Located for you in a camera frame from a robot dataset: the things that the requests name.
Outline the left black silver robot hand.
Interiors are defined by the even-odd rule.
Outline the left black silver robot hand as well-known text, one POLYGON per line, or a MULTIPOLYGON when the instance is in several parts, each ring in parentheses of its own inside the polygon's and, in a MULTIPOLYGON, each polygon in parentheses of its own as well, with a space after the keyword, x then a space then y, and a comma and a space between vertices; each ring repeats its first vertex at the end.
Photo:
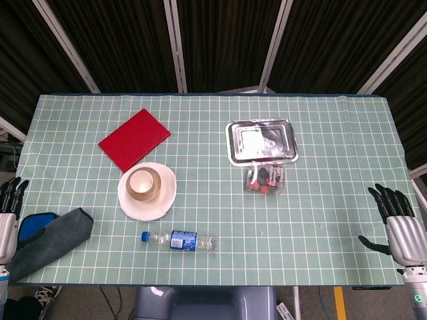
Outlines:
POLYGON ((17 249, 19 220, 28 180, 14 177, 1 186, 1 268, 8 264, 17 249))

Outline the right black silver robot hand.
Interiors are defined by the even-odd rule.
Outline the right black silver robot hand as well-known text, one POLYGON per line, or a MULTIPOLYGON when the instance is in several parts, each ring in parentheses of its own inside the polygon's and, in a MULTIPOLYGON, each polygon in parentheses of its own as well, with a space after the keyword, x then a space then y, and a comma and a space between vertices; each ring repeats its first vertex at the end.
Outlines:
POLYGON ((386 230, 388 243, 373 243, 360 235, 360 242, 370 250, 393 257, 403 267, 426 265, 426 230, 415 216, 405 194, 380 184, 368 188, 373 196, 386 230))

